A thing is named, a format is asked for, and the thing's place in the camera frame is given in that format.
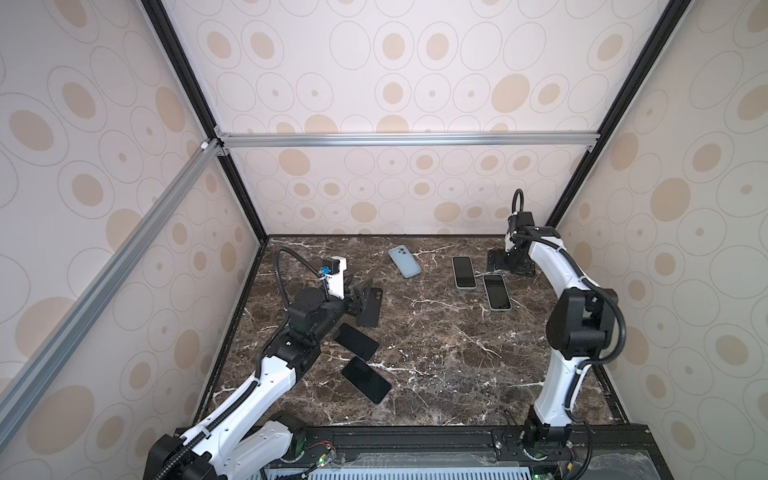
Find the metal rail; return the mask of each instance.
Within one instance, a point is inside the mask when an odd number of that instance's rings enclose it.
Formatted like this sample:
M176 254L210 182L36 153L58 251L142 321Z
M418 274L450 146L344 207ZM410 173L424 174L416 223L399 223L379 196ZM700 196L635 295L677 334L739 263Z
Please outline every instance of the metal rail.
M435 145L594 145L595 131L445 132L403 134L221 134L226 148L404 147Z
M181 205L205 167L211 159L216 158L217 152L221 151L217 141L210 140L203 145L206 148L198 150L187 162L147 215L141 219L128 240L101 270L91 287L80 296L51 339L29 360L8 395L0 402L0 452L22 426L125 279Z

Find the ventilation grille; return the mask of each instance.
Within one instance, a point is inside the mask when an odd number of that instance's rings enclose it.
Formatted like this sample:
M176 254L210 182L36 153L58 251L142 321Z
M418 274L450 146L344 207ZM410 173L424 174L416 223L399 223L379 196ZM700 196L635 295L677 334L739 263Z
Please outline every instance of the ventilation grille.
M268 479L301 472L294 469L271 470ZM259 480L259 474L247 480ZM312 472L309 480L531 480L526 467L467 468L343 468Z

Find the patterned wallpaper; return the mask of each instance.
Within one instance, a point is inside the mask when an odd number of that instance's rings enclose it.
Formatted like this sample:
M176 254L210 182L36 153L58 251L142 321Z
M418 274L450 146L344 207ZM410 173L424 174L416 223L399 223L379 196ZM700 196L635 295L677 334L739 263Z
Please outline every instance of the patterned wallpaper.
M133 2L0 7L0 392L202 134ZM197 406L256 240L203 173L0 455L0 478L141 477Z
M256 255L234 198L213 160L0 455L0 480L138 480L155 440L189 424Z
M687 16L560 231L618 291L609 366L677 480L768 469L768 1Z
M546 222L584 145L233 149L267 233L498 233Z
M202 134L133 3L0 9L2 392Z
M166 0L225 131L587 130L664 0Z

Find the marble tabletop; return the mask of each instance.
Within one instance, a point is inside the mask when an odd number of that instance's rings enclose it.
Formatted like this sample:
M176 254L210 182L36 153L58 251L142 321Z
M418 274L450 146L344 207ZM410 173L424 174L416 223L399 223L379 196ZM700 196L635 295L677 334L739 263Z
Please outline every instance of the marble tabletop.
M387 250L406 245L422 267L405 279ZM545 324L557 300L546 277L504 272L512 310L492 312L479 276L489 248L501 237L278 237L270 240L233 340L212 408L253 371L263 343L283 319L272 251L286 246L320 266L346 257L348 274L373 278L383 289L379 326L357 327L379 342L369 364L392 384L374 405L341 369L353 354L331 340L313 368L265 414L287 410L309 425L507 425L522 424L549 364ZM478 287L458 290L451 257L472 258ZM292 299L316 279L284 254L281 267ZM343 321L355 325L355 319ZM612 423L598 381L590 372L576 413L594 424Z

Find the smartphone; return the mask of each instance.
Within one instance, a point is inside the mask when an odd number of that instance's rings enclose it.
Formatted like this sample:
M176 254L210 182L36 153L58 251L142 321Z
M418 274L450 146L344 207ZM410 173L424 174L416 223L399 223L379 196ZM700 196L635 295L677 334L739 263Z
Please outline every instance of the smartphone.
M355 323L360 326L379 326L383 294L382 289L371 287L366 300L366 308L357 316Z
M475 282L475 269L472 267L472 259L469 257L453 257L453 278L456 288L470 290L477 286Z
M371 360L379 349L379 342L347 323L339 325L339 331L333 336L333 341L365 361Z
M491 310L495 312L504 312L512 310L512 304L507 295L507 286L504 284L504 277L495 273L482 276L485 284L485 293L488 295L488 304Z
M380 404L392 385L384 380L378 373L374 372L367 363L360 358L355 357L346 364L341 374L349 380L356 389L363 393L368 400L376 405Z

